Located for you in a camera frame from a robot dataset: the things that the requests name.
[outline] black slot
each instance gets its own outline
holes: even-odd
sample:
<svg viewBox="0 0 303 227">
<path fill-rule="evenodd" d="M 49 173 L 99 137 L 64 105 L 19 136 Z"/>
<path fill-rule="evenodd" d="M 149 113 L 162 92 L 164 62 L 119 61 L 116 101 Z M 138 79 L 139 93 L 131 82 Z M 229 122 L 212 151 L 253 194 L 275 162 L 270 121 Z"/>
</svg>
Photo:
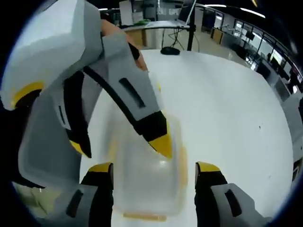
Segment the black slot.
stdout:
<svg viewBox="0 0 303 227">
<path fill-rule="evenodd" d="M 136 92 L 134 87 L 131 85 L 131 83 L 126 78 L 122 78 L 119 80 L 120 84 L 126 89 L 126 91 L 129 93 L 129 95 L 133 98 L 135 103 L 139 108 L 144 108 L 145 104 L 139 94 Z"/>
<path fill-rule="evenodd" d="M 237 198 L 235 197 L 235 195 L 233 194 L 233 192 L 229 189 L 226 193 L 225 196 L 227 198 L 227 201 L 231 207 L 232 210 L 232 215 L 234 217 L 239 216 L 242 213 L 240 204 L 237 200 Z"/>
<path fill-rule="evenodd" d="M 79 189 L 72 196 L 70 204 L 68 204 L 68 207 L 66 209 L 66 214 L 68 216 L 70 216 L 72 218 L 76 217 L 77 209 L 79 207 L 82 196 L 83 196 L 83 193 Z"/>
<path fill-rule="evenodd" d="M 61 116 L 61 119 L 62 119 L 62 121 L 63 121 L 63 124 L 65 124 L 65 120 L 64 120 L 64 118 L 63 118 L 61 106 L 59 106 L 59 112 L 60 112 L 60 116 Z"/>
</svg>

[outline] computer mouse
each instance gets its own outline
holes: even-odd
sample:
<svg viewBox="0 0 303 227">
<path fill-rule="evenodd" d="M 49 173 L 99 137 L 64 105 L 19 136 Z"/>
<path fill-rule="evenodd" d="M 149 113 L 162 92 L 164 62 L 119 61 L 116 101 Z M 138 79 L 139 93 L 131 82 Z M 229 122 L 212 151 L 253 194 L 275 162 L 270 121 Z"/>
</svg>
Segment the computer mouse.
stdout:
<svg viewBox="0 0 303 227">
<path fill-rule="evenodd" d="M 180 50 L 178 50 L 174 47 L 170 47 L 170 46 L 163 47 L 160 52 L 161 52 L 161 54 L 164 54 L 164 55 L 179 55 L 180 54 Z"/>
</svg>

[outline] floor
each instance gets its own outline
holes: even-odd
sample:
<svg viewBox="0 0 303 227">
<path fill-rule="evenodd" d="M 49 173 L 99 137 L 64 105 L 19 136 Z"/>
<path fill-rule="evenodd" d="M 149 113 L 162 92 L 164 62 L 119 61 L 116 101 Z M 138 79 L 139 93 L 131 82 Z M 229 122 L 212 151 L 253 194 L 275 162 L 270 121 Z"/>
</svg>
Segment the floor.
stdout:
<svg viewBox="0 0 303 227">
<path fill-rule="evenodd" d="M 163 46 L 171 46 L 174 43 L 174 29 L 165 29 Z M 147 44 L 149 49 L 161 49 L 163 29 L 147 30 Z M 175 48 L 183 50 L 187 49 L 188 32 L 183 30 L 178 34 L 178 41 Z M 246 62 L 237 54 L 225 47 L 222 47 L 210 38 L 210 35 L 202 32 L 195 32 L 192 51 L 206 53 L 222 57 L 237 62 L 246 67 Z M 31 212 L 36 216 L 43 218 L 53 209 L 54 200 L 60 195 L 60 192 L 50 189 L 27 188 L 22 185 L 14 184 L 21 200 L 29 207 Z"/>
</svg>

